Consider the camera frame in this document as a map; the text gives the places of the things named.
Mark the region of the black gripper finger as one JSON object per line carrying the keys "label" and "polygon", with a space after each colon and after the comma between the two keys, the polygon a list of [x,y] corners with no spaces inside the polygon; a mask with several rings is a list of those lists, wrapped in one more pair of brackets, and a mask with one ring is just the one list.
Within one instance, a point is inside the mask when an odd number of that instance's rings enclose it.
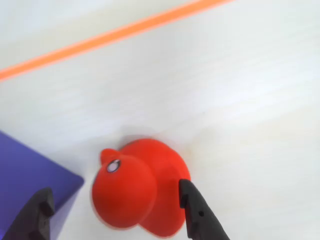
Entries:
{"label": "black gripper finger", "polygon": [[229,240],[219,220],[196,186],[180,179],[179,205],[184,209],[187,237],[192,240]]}
{"label": "black gripper finger", "polygon": [[4,240],[49,240],[50,218],[55,214],[53,191],[38,190],[23,206],[4,234]]}

